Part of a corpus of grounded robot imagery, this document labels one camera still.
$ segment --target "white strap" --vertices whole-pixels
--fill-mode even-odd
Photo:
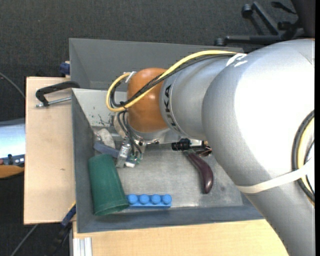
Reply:
[[[294,182],[304,176],[306,176],[311,171],[315,171],[315,158],[312,157],[304,166],[300,169],[291,171],[282,176],[273,178],[271,180],[252,185],[252,186],[236,186],[241,192],[246,194],[255,194],[261,191],[272,189],[283,184]]]

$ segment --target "tool with purple handle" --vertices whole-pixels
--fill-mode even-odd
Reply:
[[[183,153],[201,174],[204,193],[208,194],[214,183],[214,174],[211,167],[193,149],[185,150]]]

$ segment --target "wooden board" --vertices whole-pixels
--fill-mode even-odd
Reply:
[[[37,89],[65,82],[62,77],[26,80],[24,223],[60,222],[75,201],[71,101],[36,108]],[[48,101],[71,95],[50,93]]]
[[[92,237],[93,256],[288,256],[266,220],[77,233]]]

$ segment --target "green cup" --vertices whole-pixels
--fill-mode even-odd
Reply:
[[[111,155],[91,157],[88,160],[88,168],[94,215],[107,215],[129,207]]]

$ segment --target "dark carpet floor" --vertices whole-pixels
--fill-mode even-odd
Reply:
[[[281,0],[293,8],[289,0]],[[28,76],[61,76],[69,38],[213,45],[226,35],[257,35],[241,16],[246,0],[0,1],[0,72],[24,90]],[[259,1],[276,21],[297,17]],[[254,45],[230,45],[250,51]],[[22,96],[0,76],[0,121],[25,116]],[[23,225],[24,176],[0,180],[0,256],[10,256],[32,226]],[[43,256],[59,224],[41,224],[17,256]],[[66,243],[58,255],[69,254]]]

